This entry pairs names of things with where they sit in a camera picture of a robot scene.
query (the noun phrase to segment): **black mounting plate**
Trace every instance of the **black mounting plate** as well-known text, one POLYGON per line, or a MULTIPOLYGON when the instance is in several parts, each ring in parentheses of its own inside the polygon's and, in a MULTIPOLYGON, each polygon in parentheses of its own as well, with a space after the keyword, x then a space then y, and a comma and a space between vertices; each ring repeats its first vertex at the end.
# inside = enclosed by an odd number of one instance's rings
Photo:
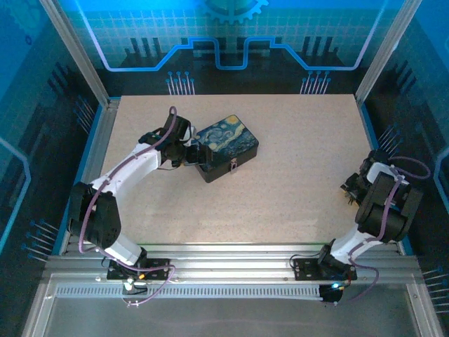
MULTIPOLYGON (((329 274, 318 264, 318 258, 292 259, 295 281, 344 281, 341 275, 329 274)), ((351 272, 351 280, 357 279, 356 271, 351 272)))
MULTIPOLYGON (((153 268, 161 267, 163 265, 170 265, 170 259, 168 258, 148 258, 145 265, 140 266, 141 268, 153 268)), ((142 280, 147 279, 157 279, 165 281, 168 278, 169 268, 156 270, 154 272, 149 272, 145 275, 142 280)), ((110 260, 109 268, 107 270, 107 279, 118 280, 118 279, 128 279, 129 277, 134 277, 135 279, 141 273, 134 272, 132 270, 126 269, 125 267, 119 265, 117 262, 110 260)))

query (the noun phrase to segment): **white robotic arm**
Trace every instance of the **white robotic arm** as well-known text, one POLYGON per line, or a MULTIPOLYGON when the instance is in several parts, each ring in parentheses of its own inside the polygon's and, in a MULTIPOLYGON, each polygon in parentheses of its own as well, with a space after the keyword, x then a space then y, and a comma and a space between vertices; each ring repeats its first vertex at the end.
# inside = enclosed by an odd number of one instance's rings
POLYGON ((191 145, 194 136, 195 128, 189 121, 170 114, 163 128, 143 135, 134 150, 112 170, 90 184, 77 183, 70 197, 68 230, 128 266, 141 265, 146 251, 121 232, 118 205, 167 160, 172 167, 211 160, 208 147, 191 145))
MULTIPOLYGON (((381 173, 387 176, 391 176, 395 182, 398 181, 398 179, 401 179, 400 184, 404 188, 407 188, 407 186, 409 185, 405 176, 400 176, 399 174, 397 174, 397 172, 395 172, 394 165, 389 166, 385 163, 375 161, 367 169, 368 170, 365 180, 366 184, 369 184, 371 186, 374 184, 377 177, 379 177, 381 173)), ((379 240, 378 233, 376 235, 373 235, 368 232, 361 232, 359 230, 359 227, 360 225, 358 223, 355 224, 355 226, 353 226, 353 228, 345 236, 334 241, 330 254, 336 260, 351 264, 350 260, 355 261, 356 258, 363 252, 383 243, 379 240)))

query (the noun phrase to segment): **speckled beige tabletop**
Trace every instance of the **speckled beige tabletop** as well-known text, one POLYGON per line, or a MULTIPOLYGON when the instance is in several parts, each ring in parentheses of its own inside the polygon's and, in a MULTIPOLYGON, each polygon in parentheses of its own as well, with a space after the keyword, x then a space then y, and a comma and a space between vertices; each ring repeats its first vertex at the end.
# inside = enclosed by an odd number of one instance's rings
POLYGON ((151 172, 119 206, 136 242, 328 242, 354 224, 340 185, 370 148, 352 95, 124 96, 103 173, 163 126, 171 105, 198 130, 236 114, 259 151, 210 184, 194 167, 151 172))

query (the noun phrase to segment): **glass panel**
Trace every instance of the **glass panel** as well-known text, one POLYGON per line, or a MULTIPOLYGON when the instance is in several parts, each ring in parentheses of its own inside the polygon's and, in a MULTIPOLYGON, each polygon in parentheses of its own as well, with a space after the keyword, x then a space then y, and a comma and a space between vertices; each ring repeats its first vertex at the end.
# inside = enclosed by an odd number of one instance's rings
POLYGON ((0 41, 0 336, 18 336, 98 103, 37 0, 0 1, 0 41))
MULTIPOLYGON (((350 286, 348 298, 362 288, 350 286)), ((338 308, 273 298, 171 298, 145 304, 133 312, 117 298, 56 298, 44 336, 88 336, 93 329, 114 337, 148 336, 148 331, 151 336, 421 336, 399 286, 376 286, 363 301, 338 308)))
POLYGON ((403 3, 61 2, 110 95, 353 93, 403 3))
MULTIPOLYGON (((392 141, 398 144, 394 153, 422 160, 434 173, 424 182, 410 179, 425 193, 409 232, 424 271, 438 265, 446 272, 449 268, 448 16, 447 1, 422 2, 366 100, 377 137, 394 126, 394 133, 399 132, 392 141)), ((401 165, 419 170, 416 165, 401 165)))

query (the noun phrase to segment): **robotic arm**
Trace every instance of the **robotic arm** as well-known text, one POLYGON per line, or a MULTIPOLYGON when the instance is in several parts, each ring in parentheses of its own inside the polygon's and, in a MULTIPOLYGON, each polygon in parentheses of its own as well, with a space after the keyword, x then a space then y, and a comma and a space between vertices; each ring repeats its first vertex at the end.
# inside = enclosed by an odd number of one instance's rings
POLYGON ((118 205, 147 174, 167 160, 173 168, 210 162, 209 147, 191 144, 195 134, 188 120, 169 114, 163 128, 143 135, 134 150, 111 171, 90 184, 77 183, 70 196, 68 230, 80 236, 88 206, 100 190, 89 214, 84 239, 126 265, 146 267, 147 252, 121 232, 118 205))
POLYGON ((316 264, 309 263, 321 279, 355 280, 354 261, 358 256, 373 246, 399 242, 407 235, 422 193, 400 171, 390 165, 386 152, 373 150, 363 161, 360 173, 354 173, 341 186, 349 203, 359 205, 356 224, 345 236, 325 244, 316 264))
MULTIPOLYGON (((77 183, 70 197, 68 230, 133 270, 151 267, 147 252, 121 232, 118 205, 147 174, 167 160, 173 168, 211 163, 213 152, 208 146, 191 144, 195 134, 188 120, 170 113, 163 128, 143 135, 134 150, 111 171, 89 184, 77 183)), ((293 260, 297 281, 355 280, 357 256, 373 246, 405 237, 422 193, 411 187, 399 171, 389 164, 386 152, 370 152, 360 172, 341 186, 349 202, 359 205, 355 226, 342 238, 325 244, 318 258, 293 260)))

